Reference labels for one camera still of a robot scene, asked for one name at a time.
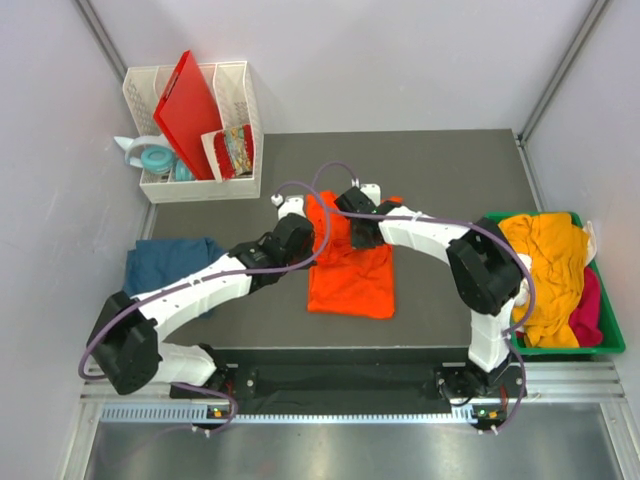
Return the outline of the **orange t shirt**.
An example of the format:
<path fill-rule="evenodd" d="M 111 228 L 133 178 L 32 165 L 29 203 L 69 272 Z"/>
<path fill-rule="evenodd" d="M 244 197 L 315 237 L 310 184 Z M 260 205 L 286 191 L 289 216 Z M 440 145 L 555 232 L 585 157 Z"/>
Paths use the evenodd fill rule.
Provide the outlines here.
<path fill-rule="evenodd" d="M 395 314 L 393 249 L 389 245 L 356 250 L 349 220 L 329 219 L 328 245 L 310 268 L 307 310 L 388 320 Z"/>

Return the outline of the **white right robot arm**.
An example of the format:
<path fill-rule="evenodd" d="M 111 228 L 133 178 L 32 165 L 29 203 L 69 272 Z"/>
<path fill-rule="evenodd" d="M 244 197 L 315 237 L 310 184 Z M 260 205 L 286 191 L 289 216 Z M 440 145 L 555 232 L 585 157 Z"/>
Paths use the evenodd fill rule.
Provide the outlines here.
<path fill-rule="evenodd" d="M 524 274 L 497 223 L 486 217 L 473 224 L 450 223 L 395 201 L 377 205 L 358 187 L 334 205 L 350 221 L 354 248 L 406 247 L 450 267 L 456 290 L 471 312 L 467 384 L 481 396 L 498 389 L 510 356 L 505 331 Z"/>

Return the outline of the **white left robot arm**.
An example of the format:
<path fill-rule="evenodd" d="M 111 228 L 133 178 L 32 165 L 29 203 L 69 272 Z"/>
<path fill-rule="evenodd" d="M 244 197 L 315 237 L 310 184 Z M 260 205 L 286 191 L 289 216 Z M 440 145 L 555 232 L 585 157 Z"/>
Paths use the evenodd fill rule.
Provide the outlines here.
<path fill-rule="evenodd" d="M 182 383 L 205 396 L 220 394 L 227 374 L 211 349 L 170 344 L 168 337 L 219 305 L 276 283 L 292 266 L 308 265 L 314 240 L 312 223 L 289 213 L 272 231 L 179 281 L 134 297 L 112 294 L 87 341 L 90 357 L 120 395 L 151 383 Z"/>

